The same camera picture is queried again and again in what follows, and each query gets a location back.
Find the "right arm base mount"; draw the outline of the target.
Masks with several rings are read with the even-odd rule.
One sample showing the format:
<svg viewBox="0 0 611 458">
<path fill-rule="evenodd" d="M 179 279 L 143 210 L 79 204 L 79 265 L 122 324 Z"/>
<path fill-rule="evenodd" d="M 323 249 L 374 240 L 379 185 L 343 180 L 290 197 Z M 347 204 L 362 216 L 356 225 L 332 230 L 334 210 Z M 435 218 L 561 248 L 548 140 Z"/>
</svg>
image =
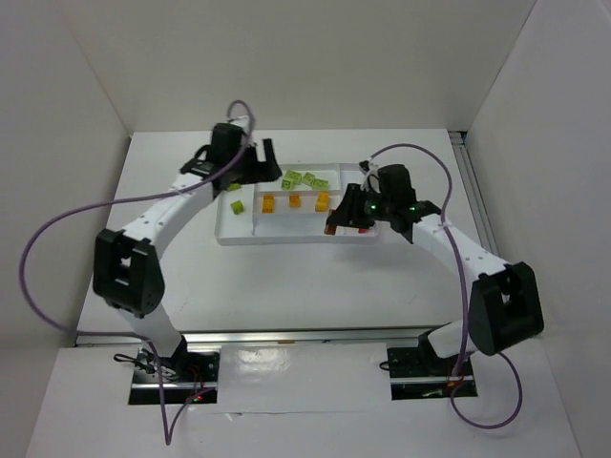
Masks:
<svg viewBox="0 0 611 458">
<path fill-rule="evenodd" d="M 416 347 L 391 347 L 387 358 L 378 366 L 390 376 L 393 401 L 450 398 L 458 387 L 457 397 L 477 397 L 474 370 L 468 360 L 457 376 L 452 375 L 456 357 L 425 362 Z"/>
</svg>

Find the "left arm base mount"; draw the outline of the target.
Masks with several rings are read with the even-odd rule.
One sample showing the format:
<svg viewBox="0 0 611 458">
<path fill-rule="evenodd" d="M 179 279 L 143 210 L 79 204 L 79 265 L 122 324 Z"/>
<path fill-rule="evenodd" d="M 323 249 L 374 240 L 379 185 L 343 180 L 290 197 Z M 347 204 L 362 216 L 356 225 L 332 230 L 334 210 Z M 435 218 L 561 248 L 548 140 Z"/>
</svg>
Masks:
<svg viewBox="0 0 611 458">
<path fill-rule="evenodd" d="M 167 405 L 181 405 L 189 396 L 198 395 L 192 403 L 212 405 L 218 400 L 218 379 L 221 353 L 204 351 L 197 353 L 197 360 L 188 363 L 176 372 L 170 368 L 161 369 L 164 385 L 164 399 Z M 158 406 L 158 371 L 153 356 L 143 349 L 136 356 L 116 353 L 116 363 L 130 365 L 133 369 L 128 404 L 130 406 Z"/>
</svg>

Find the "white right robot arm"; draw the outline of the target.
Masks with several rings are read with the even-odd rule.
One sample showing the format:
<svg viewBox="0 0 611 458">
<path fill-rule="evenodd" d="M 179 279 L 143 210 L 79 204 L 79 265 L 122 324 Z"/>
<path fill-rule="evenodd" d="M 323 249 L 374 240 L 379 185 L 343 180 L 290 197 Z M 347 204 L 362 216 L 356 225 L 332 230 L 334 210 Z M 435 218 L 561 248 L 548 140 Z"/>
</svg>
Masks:
<svg viewBox="0 0 611 458">
<path fill-rule="evenodd" d="M 423 334 L 418 347 L 424 357 L 494 356 L 543 331 L 536 275 L 528 264 L 497 257 L 443 219 L 439 207 L 417 198 L 405 166 L 385 166 L 373 179 L 375 186 L 367 181 L 348 185 L 328 214 L 326 230 L 364 231 L 386 222 L 458 276 L 466 316 Z"/>
</svg>

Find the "yellow striped lego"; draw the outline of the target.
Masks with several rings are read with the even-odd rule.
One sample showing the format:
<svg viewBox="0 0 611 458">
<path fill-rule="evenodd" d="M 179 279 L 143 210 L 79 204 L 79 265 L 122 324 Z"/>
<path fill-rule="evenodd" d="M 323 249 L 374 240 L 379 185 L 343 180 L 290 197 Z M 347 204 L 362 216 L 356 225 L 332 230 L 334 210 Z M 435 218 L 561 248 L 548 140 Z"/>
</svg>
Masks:
<svg viewBox="0 0 611 458">
<path fill-rule="evenodd" d="M 275 196 L 274 195 L 263 195 L 262 213 L 273 214 L 275 211 Z"/>
</svg>

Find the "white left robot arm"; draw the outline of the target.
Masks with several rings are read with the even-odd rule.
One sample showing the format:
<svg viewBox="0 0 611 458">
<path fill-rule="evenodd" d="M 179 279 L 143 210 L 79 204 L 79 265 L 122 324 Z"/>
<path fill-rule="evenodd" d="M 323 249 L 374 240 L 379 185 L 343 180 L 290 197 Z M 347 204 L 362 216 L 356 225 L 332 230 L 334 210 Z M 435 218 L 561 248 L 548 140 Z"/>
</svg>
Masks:
<svg viewBox="0 0 611 458">
<path fill-rule="evenodd" d="M 193 362 L 184 336 L 162 306 L 165 281 L 160 260 L 166 248 L 200 211 L 233 184 L 272 182 L 282 172 L 273 142 L 263 140 L 264 159 L 243 127 L 217 124 L 209 143 L 180 169 L 169 191 L 123 228 L 95 239 L 93 290 L 144 339 L 154 360 L 174 372 Z"/>
</svg>

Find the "pale green lego end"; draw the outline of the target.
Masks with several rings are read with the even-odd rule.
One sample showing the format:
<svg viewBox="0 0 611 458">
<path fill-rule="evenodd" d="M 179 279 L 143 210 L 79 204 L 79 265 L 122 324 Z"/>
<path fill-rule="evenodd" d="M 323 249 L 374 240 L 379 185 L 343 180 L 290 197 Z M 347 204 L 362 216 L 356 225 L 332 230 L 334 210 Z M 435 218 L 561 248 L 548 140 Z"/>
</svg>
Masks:
<svg viewBox="0 0 611 458">
<path fill-rule="evenodd" d="M 281 189 L 291 191 L 302 182 L 302 175 L 293 170 L 287 170 L 282 178 Z"/>
</svg>

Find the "lime green curved lego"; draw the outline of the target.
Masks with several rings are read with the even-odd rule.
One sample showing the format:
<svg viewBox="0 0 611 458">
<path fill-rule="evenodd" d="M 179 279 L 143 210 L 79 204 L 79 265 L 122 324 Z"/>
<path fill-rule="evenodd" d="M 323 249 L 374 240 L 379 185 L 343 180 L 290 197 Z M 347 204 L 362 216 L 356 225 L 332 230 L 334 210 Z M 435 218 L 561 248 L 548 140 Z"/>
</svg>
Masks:
<svg viewBox="0 0 611 458">
<path fill-rule="evenodd" d="M 232 212 L 235 215 L 239 215 L 244 211 L 244 206 L 240 200 L 236 200 L 230 204 Z"/>
</svg>

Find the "yellow lego brick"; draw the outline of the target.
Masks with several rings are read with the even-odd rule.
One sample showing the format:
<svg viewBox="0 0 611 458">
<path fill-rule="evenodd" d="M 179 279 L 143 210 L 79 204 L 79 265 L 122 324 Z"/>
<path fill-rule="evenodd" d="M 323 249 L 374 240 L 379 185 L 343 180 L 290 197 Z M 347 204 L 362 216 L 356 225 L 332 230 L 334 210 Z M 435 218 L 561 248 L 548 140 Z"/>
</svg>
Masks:
<svg viewBox="0 0 611 458">
<path fill-rule="evenodd" d="M 316 198 L 315 211 L 317 213 L 327 212 L 329 208 L 329 193 L 320 192 Z"/>
</svg>

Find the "brown 2x2 lego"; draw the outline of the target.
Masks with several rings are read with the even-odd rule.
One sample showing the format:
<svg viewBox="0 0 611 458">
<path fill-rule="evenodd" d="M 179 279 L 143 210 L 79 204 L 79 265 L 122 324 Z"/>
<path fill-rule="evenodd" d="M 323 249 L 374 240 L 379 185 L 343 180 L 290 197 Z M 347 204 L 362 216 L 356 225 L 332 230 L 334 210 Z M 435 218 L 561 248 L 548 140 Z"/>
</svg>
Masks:
<svg viewBox="0 0 611 458">
<path fill-rule="evenodd" d="M 335 225 L 326 225 L 324 229 L 324 234 L 329 236 L 335 236 L 337 232 L 337 227 Z"/>
</svg>

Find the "pale green sloped lego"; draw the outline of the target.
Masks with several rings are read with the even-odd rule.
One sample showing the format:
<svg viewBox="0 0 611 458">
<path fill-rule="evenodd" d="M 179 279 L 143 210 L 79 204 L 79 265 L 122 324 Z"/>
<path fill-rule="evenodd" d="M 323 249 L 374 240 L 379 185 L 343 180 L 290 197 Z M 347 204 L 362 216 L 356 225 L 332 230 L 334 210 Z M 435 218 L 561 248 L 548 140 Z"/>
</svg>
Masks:
<svg viewBox="0 0 611 458">
<path fill-rule="evenodd" d="M 324 191 L 329 189 L 329 182 L 325 179 L 317 178 L 311 180 L 310 187 L 313 190 Z"/>
</svg>

